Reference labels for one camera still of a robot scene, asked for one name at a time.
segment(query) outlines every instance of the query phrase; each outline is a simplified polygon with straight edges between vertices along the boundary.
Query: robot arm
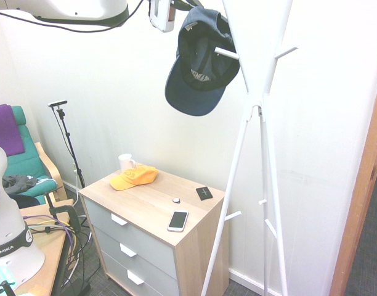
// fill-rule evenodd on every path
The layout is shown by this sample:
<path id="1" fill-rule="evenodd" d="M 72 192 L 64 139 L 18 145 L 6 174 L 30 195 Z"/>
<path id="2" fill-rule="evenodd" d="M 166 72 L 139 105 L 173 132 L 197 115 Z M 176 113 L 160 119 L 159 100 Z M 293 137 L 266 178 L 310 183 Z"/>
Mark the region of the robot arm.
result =
<path id="1" fill-rule="evenodd" d="M 14 282 L 12 289 L 16 289 L 36 274 L 45 256 L 36 244 L 32 244 L 33 237 L 16 201 L 2 187 L 6 167 L 6 154 L 0 148 L 0 283 Z"/>
<path id="2" fill-rule="evenodd" d="M 50 23 L 115 27 L 128 18 L 126 0 L 0 0 L 0 10 L 16 9 Z"/>
<path id="3" fill-rule="evenodd" d="M 162 32 L 173 30 L 176 9 L 188 11 L 202 6 L 199 0 L 147 1 L 150 22 Z M 0 0 L 0 10 L 12 9 L 25 11 L 42 22 L 110 28 L 120 27 L 130 17 L 127 0 Z"/>

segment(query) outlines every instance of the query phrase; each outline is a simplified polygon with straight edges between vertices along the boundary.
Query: navy baseball cap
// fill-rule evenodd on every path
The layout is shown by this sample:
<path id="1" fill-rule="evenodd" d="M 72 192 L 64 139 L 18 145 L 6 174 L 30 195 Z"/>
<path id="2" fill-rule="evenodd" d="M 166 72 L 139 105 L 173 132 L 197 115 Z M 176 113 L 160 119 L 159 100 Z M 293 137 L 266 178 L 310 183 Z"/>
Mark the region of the navy baseball cap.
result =
<path id="1" fill-rule="evenodd" d="M 180 29 L 176 61 L 165 86 L 166 100 L 178 111 L 210 113 L 239 72 L 239 61 L 216 54 L 216 47 L 236 52 L 227 19 L 216 10 L 194 7 Z"/>

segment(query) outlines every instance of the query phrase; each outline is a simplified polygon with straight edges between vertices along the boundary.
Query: teal cushion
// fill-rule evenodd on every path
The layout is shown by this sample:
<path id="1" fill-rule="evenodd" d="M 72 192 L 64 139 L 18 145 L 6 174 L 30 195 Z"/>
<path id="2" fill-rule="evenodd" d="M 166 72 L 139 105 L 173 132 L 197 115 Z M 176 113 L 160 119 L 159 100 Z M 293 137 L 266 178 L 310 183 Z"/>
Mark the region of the teal cushion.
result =
<path id="1" fill-rule="evenodd" d="M 15 121 L 17 125 L 26 124 L 26 116 L 24 116 L 24 111 L 21 106 L 11 106 L 14 113 Z"/>
<path id="2" fill-rule="evenodd" d="M 40 179 L 48 179 L 48 180 L 35 185 L 34 187 L 30 188 L 29 190 L 25 192 L 22 192 L 21 194 L 29 195 L 36 198 L 39 195 L 43 196 L 45 192 L 57 189 L 57 183 L 54 180 L 49 179 L 47 176 L 41 176 Z"/>
<path id="3" fill-rule="evenodd" d="M 38 151 L 34 145 L 28 128 L 24 125 L 26 120 L 23 109 L 20 106 L 13 106 L 15 119 L 18 125 L 20 136 L 24 145 L 24 153 L 8 156 L 8 167 L 4 176 L 8 175 L 25 175 L 39 178 L 46 175 L 43 163 L 39 158 Z"/>
<path id="4" fill-rule="evenodd" d="M 36 196 L 35 198 L 38 199 L 39 204 L 41 204 L 41 205 L 46 204 L 46 200 L 45 200 L 44 195 L 39 195 L 39 196 Z"/>

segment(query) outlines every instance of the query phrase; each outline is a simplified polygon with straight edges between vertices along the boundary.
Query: desk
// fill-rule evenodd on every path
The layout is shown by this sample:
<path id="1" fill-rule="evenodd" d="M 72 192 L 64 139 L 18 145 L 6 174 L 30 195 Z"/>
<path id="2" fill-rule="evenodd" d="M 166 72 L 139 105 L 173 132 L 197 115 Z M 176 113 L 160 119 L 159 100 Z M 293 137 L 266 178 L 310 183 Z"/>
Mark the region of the desk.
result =
<path id="1" fill-rule="evenodd" d="M 55 207 L 61 205 L 72 205 L 73 200 L 63 200 L 61 202 L 53 203 Z M 32 215 L 50 215 L 49 206 L 38 205 L 36 207 L 23 208 L 20 210 L 22 216 L 32 216 Z M 60 221 L 68 222 L 69 217 L 67 213 L 57 214 L 57 218 Z M 27 224 L 36 224 L 42 221 L 49 220 L 47 217 L 39 218 L 29 218 L 25 221 Z M 15 290 L 16 295 L 21 295 L 28 293 L 35 285 L 39 285 L 45 289 L 47 292 L 45 295 L 50 296 L 52 293 L 54 279 L 56 277 L 57 267 L 59 265 L 60 256 L 62 253 L 64 240 L 65 240 L 65 231 L 54 231 L 49 234 L 40 233 L 34 234 L 34 243 L 38 248 L 45 254 L 45 262 L 42 265 L 42 268 L 27 282 L 19 286 Z"/>
<path id="2" fill-rule="evenodd" d="M 201 201 L 195 189 L 204 185 L 163 171 L 116 191 L 109 180 L 119 173 L 79 192 L 105 273 L 135 296 L 199 296 L 224 192 L 209 187 L 213 198 Z M 189 212 L 183 232 L 167 231 L 174 210 Z M 228 284 L 226 223 L 207 295 L 222 296 Z"/>

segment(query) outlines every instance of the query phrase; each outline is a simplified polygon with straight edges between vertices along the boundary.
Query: white wall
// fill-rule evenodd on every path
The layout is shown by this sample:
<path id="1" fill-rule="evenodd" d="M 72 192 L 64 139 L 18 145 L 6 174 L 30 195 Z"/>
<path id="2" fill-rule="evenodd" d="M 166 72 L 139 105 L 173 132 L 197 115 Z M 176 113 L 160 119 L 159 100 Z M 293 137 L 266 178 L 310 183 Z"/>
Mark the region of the white wall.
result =
<path id="1" fill-rule="evenodd" d="M 222 10 L 221 1 L 202 2 Z M 273 23 L 267 18 L 273 3 L 263 2 L 234 1 L 231 11 L 257 88 Z M 129 1 L 131 11 L 135 4 Z M 176 28 L 184 17 L 177 15 Z M 139 162 L 225 189 L 245 101 L 241 73 L 213 112 L 190 117 L 164 98 L 178 30 L 152 28 L 147 5 L 123 27 L 97 34 L 0 21 L 22 85 L 17 95 L 29 100 L 65 181 L 75 183 L 73 165 L 47 107 L 61 99 L 68 100 L 65 120 L 87 184 L 117 170 L 117 156 L 130 152 Z M 377 92 L 377 1 L 295 0 L 285 43 L 299 50 L 279 62 L 272 115 L 289 295 L 325 296 Z M 230 267 L 250 287 L 263 281 L 259 139 L 253 117 L 230 204 L 230 212 L 243 212 L 230 223 Z M 280 291 L 275 257 L 272 266 L 270 286 Z"/>
<path id="2" fill-rule="evenodd" d="M 0 105 L 21 105 L 26 110 L 27 119 L 32 119 L 31 108 L 21 83 L 0 23 Z M 28 121 L 28 127 L 34 141 L 39 141 L 33 120 Z"/>

